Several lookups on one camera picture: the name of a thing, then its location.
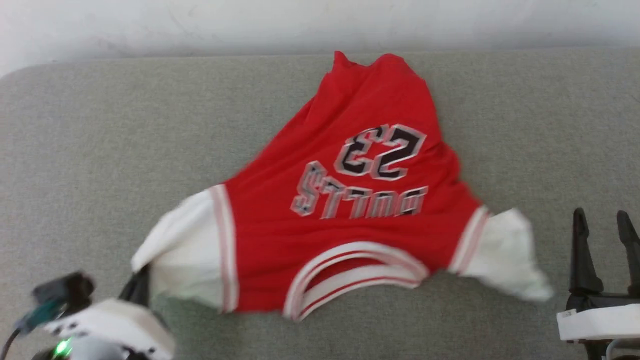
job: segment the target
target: white wall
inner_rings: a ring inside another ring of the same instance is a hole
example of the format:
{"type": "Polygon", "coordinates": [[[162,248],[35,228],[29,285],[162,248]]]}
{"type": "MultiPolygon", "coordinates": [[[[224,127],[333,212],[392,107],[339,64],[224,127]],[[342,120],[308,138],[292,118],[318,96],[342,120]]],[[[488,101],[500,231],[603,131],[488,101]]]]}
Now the white wall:
{"type": "Polygon", "coordinates": [[[0,75],[90,58],[568,45],[640,45],[640,1],[0,1],[0,75]]]}

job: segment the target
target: green led light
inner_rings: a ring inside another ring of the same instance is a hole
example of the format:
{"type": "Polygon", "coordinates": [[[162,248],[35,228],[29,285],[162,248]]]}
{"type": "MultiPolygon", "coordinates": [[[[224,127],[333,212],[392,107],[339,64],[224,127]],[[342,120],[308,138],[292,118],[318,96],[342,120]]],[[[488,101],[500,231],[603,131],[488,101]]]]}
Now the green led light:
{"type": "Polygon", "coordinates": [[[55,357],[67,357],[71,353],[71,339],[61,341],[53,351],[55,357]]]}

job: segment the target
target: white plastic mount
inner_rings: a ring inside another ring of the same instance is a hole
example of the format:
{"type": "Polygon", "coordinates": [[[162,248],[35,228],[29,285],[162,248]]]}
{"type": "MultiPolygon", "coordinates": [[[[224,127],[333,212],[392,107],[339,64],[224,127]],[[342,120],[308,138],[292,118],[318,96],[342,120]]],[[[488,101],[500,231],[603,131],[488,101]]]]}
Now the white plastic mount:
{"type": "Polygon", "coordinates": [[[150,360],[171,360],[175,339],[147,307],[107,299],[49,322],[44,329],[60,338],[90,336],[144,353],[150,360]]]}
{"type": "Polygon", "coordinates": [[[640,338],[640,304],[602,307],[556,316],[560,340],[609,340],[640,338]]]}

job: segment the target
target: black cable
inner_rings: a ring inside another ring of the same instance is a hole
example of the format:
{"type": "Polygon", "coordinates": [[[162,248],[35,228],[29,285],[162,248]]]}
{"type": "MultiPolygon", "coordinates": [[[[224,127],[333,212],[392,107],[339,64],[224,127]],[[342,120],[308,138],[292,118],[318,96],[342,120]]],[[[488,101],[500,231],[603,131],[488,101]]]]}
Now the black cable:
{"type": "Polygon", "coordinates": [[[2,347],[2,354],[0,354],[0,360],[5,360],[6,359],[6,355],[9,352],[9,347],[11,346],[13,341],[18,337],[19,334],[20,334],[20,329],[15,329],[13,331],[13,334],[11,334],[11,336],[9,336],[9,338],[6,341],[6,343],[2,347]]]}
{"type": "Polygon", "coordinates": [[[118,299],[149,307],[149,265],[131,276],[118,299]]]}

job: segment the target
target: red jersey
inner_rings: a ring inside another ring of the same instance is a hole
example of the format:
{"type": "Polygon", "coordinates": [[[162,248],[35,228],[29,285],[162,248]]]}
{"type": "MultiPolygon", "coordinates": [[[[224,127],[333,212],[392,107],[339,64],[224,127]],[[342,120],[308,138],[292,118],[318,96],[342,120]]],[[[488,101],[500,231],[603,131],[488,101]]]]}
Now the red jersey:
{"type": "MultiPolygon", "coordinates": [[[[192,241],[185,251],[216,274],[182,296],[300,320],[355,288],[464,272],[489,215],[459,172],[429,89],[402,58],[363,66],[336,52],[317,94],[251,163],[149,238],[192,241]]],[[[180,281],[185,260],[172,261],[176,278],[158,277],[156,292],[180,281]]]]}

